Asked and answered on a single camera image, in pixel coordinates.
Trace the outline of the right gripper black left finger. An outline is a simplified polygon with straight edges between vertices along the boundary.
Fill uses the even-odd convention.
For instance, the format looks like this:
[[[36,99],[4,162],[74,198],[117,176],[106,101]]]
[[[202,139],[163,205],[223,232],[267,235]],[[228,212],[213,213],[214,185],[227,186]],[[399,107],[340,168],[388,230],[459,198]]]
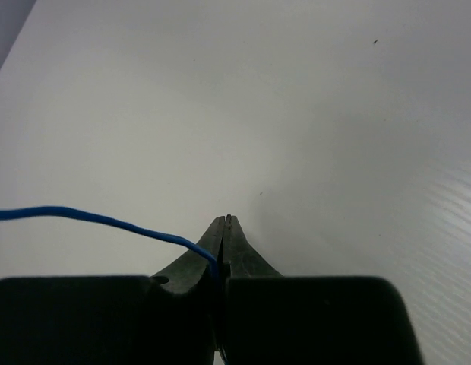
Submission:
[[[0,280],[0,364],[211,364],[220,290],[187,251],[155,275]]]

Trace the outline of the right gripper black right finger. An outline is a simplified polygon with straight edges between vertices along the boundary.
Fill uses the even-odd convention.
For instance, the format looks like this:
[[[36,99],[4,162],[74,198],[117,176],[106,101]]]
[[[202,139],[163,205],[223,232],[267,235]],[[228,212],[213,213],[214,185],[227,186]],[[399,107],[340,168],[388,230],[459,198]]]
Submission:
[[[421,364],[399,291],[373,276],[285,277],[237,217],[222,238],[223,355],[230,364]]]

